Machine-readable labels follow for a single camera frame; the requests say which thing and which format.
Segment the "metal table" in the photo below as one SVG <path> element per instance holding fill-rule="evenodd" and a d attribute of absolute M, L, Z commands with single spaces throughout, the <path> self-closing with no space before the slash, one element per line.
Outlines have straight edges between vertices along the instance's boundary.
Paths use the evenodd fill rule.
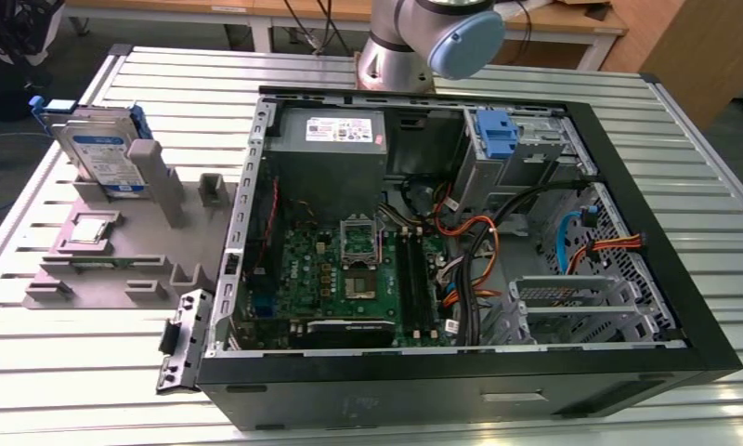
<path fill-rule="evenodd" d="M 491 67 L 444 93 L 589 102 L 743 360 L 743 186 L 660 85 L 638 75 Z M 137 100 L 183 180 L 237 180 L 260 84 L 353 86 L 353 63 L 136 47 L 83 102 Z M 204 394 L 157 397 L 169 310 L 27 310 L 25 286 L 77 199 L 53 145 L 0 228 L 0 442 L 137 444 L 300 439 L 432 444 L 743 444 L 743 371 L 605 419 L 239 432 Z"/>

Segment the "green circuit board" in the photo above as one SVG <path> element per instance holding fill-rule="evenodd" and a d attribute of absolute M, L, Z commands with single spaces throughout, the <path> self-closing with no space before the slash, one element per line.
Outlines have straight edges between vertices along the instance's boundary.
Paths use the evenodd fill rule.
<path fill-rule="evenodd" d="M 339 230 L 291 230 L 284 243 L 284 258 L 279 293 L 275 299 L 275 321 L 259 320 L 260 331 L 269 332 L 269 342 L 284 348 L 288 325 L 297 319 L 384 319 L 397 324 L 400 347 L 437 347 L 449 340 L 436 331 L 415 338 L 403 332 L 399 299 L 397 234 L 381 234 L 381 262 L 375 269 L 343 269 L 341 236 Z M 359 252 L 373 250 L 367 244 L 368 234 L 349 232 L 347 244 Z M 440 237 L 424 238 L 425 256 L 435 259 L 444 253 Z"/>

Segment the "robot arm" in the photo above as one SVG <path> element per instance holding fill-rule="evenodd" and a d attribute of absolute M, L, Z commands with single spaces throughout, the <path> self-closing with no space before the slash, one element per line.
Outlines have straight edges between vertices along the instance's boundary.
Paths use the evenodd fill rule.
<path fill-rule="evenodd" d="M 433 72 L 464 79 L 491 62 L 505 39 L 493 0 L 376 0 L 359 60 L 369 90 L 424 92 Z"/>

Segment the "red cable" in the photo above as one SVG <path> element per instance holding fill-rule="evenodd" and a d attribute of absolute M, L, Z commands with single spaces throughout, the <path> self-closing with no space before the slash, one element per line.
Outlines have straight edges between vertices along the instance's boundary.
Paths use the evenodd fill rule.
<path fill-rule="evenodd" d="M 264 241 L 261 242 L 261 251 L 259 252 L 259 260 L 253 266 L 256 270 L 259 265 L 261 264 L 261 259 L 264 258 L 264 252 L 268 248 L 268 240 L 271 239 L 271 234 L 273 233 L 273 222 L 275 222 L 275 215 L 277 213 L 277 200 L 279 200 L 279 190 L 277 190 L 277 177 L 273 181 L 273 210 L 271 211 L 271 218 L 268 219 L 268 227 L 264 230 Z"/>

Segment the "white sticker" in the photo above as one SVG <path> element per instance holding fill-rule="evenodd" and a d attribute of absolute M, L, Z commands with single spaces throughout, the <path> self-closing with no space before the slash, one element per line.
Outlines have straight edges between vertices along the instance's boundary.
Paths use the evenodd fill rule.
<path fill-rule="evenodd" d="M 457 335 L 460 333 L 460 322 L 455 319 L 447 319 L 447 333 Z"/>
<path fill-rule="evenodd" d="M 212 7 L 212 10 L 221 12 L 248 12 L 248 9 L 244 7 Z"/>
<path fill-rule="evenodd" d="M 124 139 L 75 136 L 72 140 L 77 154 L 99 184 L 116 192 L 137 192 L 144 189 L 144 178 L 127 156 Z"/>
<path fill-rule="evenodd" d="M 447 200 L 444 201 L 444 204 L 447 205 L 447 207 L 451 208 L 452 211 L 457 212 L 457 208 L 460 207 L 460 203 L 456 202 L 452 197 L 447 197 Z"/>
<path fill-rule="evenodd" d="M 309 118 L 307 141 L 372 142 L 372 120 Z"/>

